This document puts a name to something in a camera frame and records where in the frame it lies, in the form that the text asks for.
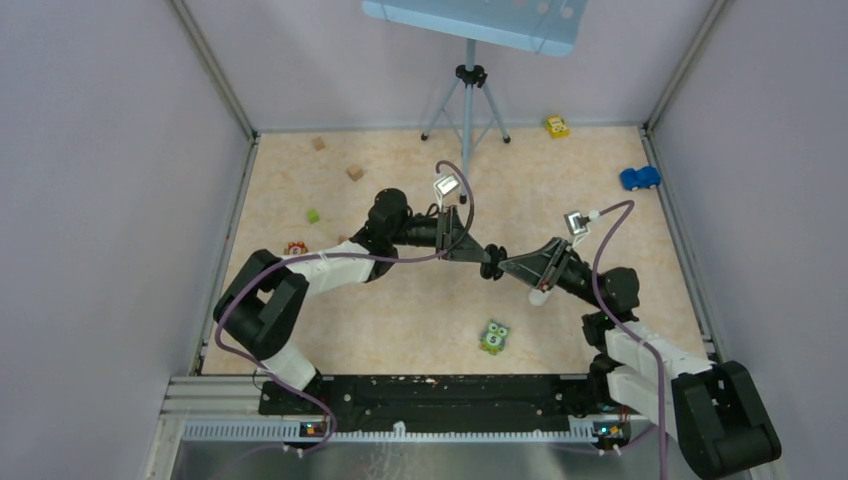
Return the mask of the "white earbud charging case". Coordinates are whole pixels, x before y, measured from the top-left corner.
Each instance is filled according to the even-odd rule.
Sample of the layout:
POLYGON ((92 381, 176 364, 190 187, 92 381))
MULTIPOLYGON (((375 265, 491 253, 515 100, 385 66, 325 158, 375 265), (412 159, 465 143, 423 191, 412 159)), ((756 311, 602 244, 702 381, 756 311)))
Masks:
POLYGON ((528 302, 535 307, 543 306, 550 295, 550 291, 542 291, 539 289, 531 289, 528 293, 528 302))

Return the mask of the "black earbud charging case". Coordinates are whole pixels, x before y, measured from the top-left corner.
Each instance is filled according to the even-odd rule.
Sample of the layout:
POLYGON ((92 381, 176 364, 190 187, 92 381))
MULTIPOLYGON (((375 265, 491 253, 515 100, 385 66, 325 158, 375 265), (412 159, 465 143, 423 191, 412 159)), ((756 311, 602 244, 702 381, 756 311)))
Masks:
POLYGON ((499 263, 508 257, 508 252, 505 247, 495 244, 488 244, 485 252, 488 260, 480 265, 480 275, 484 280, 498 281, 504 275, 499 263))

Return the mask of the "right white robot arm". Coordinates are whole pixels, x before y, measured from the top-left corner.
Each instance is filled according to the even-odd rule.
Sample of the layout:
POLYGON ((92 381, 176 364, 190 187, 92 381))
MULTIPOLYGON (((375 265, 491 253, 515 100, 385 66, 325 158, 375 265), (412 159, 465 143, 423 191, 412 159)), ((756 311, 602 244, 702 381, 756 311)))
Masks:
POLYGON ((553 238, 534 252, 508 257, 495 249, 496 277, 514 277, 548 292, 560 288, 597 307, 582 318, 587 343, 599 352, 586 385, 600 412, 627 406, 673 439, 701 479, 720 479, 777 460, 782 444, 749 371, 690 354, 651 331, 634 314, 636 271, 598 272, 573 245, 553 238))

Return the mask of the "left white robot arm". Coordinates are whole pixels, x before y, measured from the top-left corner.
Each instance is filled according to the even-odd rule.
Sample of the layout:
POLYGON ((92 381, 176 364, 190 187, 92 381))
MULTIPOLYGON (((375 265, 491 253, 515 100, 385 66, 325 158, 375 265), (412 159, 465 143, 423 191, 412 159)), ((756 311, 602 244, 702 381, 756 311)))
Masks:
POLYGON ((406 195, 380 191, 364 226, 339 245, 279 257, 252 253, 213 310, 219 333, 240 345, 268 376, 285 383, 283 401, 297 413, 319 404, 316 367, 296 347, 292 332, 304 301, 351 284, 365 284, 401 263, 400 245, 433 249, 433 258, 486 265, 495 259, 469 234, 455 207, 415 214, 406 195))

